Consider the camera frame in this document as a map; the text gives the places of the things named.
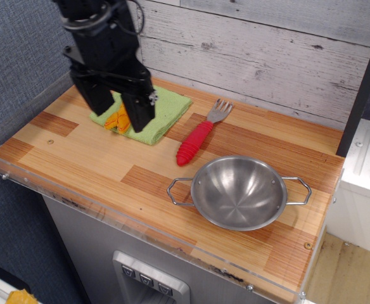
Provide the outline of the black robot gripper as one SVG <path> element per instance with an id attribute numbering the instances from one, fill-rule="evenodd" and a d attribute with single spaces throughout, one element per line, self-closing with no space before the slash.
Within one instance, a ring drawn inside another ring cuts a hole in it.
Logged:
<path id="1" fill-rule="evenodd" d="M 87 105 L 102 115 L 114 103 L 111 91 L 119 92 L 134 132 L 142 132 L 155 118 L 156 91 L 150 72 L 136 58 L 139 41 L 131 16 L 64 18 L 63 26 L 75 42 L 64 55 Z"/>

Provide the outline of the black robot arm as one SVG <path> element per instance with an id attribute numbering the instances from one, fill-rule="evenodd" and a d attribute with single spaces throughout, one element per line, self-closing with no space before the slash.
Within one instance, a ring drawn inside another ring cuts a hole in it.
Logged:
<path id="1" fill-rule="evenodd" d="M 70 76 L 93 112 L 102 115 L 121 95 L 130 123 L 141 132 L 155 117 L 158 97 L 149 70 L 137 59 L 138 34 L 127 1 L 57 1 L 75 44 L 63 54 Z"/>

